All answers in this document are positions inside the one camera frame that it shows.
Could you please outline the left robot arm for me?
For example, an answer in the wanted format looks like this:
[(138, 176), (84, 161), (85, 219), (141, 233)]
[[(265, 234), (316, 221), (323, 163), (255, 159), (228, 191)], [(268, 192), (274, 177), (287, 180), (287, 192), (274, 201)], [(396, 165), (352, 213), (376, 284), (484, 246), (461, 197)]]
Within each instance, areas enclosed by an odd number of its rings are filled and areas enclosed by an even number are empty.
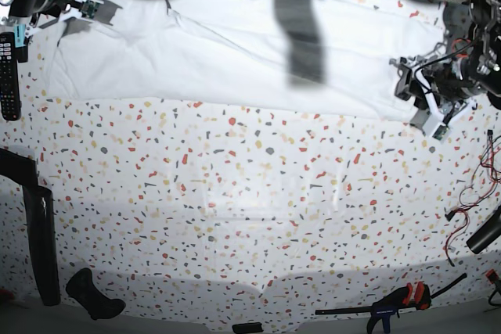
[(444, 54), (392, 61), (399, 75), (395, 96), (417, 109), (411, 126), (440, 142), (477, 108), (477, 96), (500, 107), (500, 0), (448, 5), (444, 22)]

